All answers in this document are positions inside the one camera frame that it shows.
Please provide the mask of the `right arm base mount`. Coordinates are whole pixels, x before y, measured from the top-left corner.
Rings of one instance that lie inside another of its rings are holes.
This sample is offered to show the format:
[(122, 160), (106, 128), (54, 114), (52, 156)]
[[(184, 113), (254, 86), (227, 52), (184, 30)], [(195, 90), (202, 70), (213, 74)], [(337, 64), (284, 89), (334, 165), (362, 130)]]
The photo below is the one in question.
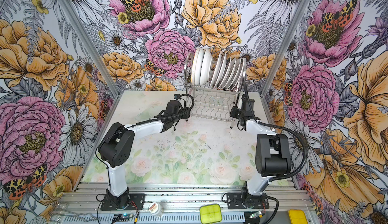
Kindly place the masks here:
[(227, 192), (223, 195), (222, 201), (227, 204), (228, 209), (268, 209), (269, 202), (264, 195), (254, 196), (242, 188), (239, 193)]

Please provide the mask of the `yellow rim dotted plate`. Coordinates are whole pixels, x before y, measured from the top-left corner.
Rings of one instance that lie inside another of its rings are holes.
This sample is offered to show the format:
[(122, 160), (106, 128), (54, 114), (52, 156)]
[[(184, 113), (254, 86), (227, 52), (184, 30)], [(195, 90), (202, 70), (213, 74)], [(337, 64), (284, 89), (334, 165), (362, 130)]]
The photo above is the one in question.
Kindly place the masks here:
[(194, 64), (192, 67), (191, 84), (198, 86), (200, 84), (202, 62), (204, 60), (206, 49), (198, 49), (194, 56)]

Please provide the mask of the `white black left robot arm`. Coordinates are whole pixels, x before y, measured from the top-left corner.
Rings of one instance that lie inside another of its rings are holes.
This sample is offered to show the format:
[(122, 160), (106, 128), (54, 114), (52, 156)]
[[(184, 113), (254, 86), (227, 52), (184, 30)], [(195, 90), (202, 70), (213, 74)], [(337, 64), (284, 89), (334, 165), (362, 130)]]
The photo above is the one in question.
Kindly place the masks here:
[(189, 119), (193, 107), (194, 99), (191, 99), (188, 106), (186, 100), (181, 99), (181, 95), (176, 95), (176, 99), (170, 100), (166, 108), (153, 118), (132, 125), (111, 125), (98, 146), (100, 159), (108, 170), (109, 194), (121, 197), (128, 190), (124, 164), (129, 159), (133, 143), (176, 128), (180, 120)]

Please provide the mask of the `black geometric pattern plate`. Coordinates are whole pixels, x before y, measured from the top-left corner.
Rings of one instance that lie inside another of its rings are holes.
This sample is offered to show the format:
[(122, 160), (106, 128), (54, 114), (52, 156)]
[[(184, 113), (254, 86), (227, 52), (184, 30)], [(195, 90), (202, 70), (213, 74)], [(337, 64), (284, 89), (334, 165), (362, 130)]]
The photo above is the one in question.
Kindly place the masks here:
[(206, 49), (201, 66), (200, 85), (204, 85), (209, 80), (212, 60), (213, 57), (210, 50)]

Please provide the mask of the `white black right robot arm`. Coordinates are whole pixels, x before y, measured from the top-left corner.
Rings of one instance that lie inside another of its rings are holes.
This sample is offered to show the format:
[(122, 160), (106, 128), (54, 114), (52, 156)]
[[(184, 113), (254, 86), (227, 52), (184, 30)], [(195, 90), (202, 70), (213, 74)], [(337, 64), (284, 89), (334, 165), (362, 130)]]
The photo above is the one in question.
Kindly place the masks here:
[(256, 138), (256, 172), (244, 185), (247, 197), (263, 195), (272, 182), (287, 179), (292, 173), (287, 136), (277, 134), (274, 125), (263, 123), (255, 116), (254, 102), (245, 93), (240, 98), (240, 106), (233, 106), (230, 112), (230, 117), (237, 119), (238, 129)]

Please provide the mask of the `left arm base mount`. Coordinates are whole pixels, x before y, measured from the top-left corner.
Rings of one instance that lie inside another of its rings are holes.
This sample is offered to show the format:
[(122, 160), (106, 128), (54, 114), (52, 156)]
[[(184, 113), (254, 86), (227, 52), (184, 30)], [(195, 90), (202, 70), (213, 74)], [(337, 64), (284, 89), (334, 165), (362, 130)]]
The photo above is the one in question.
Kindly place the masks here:
[(102, 211), (116, 210), (142, 210), (145, 203), (145, 194), (133, 194), (126, 190), (120, 196), (114, 196), (106, 190), (106, 194), (102, 201)]

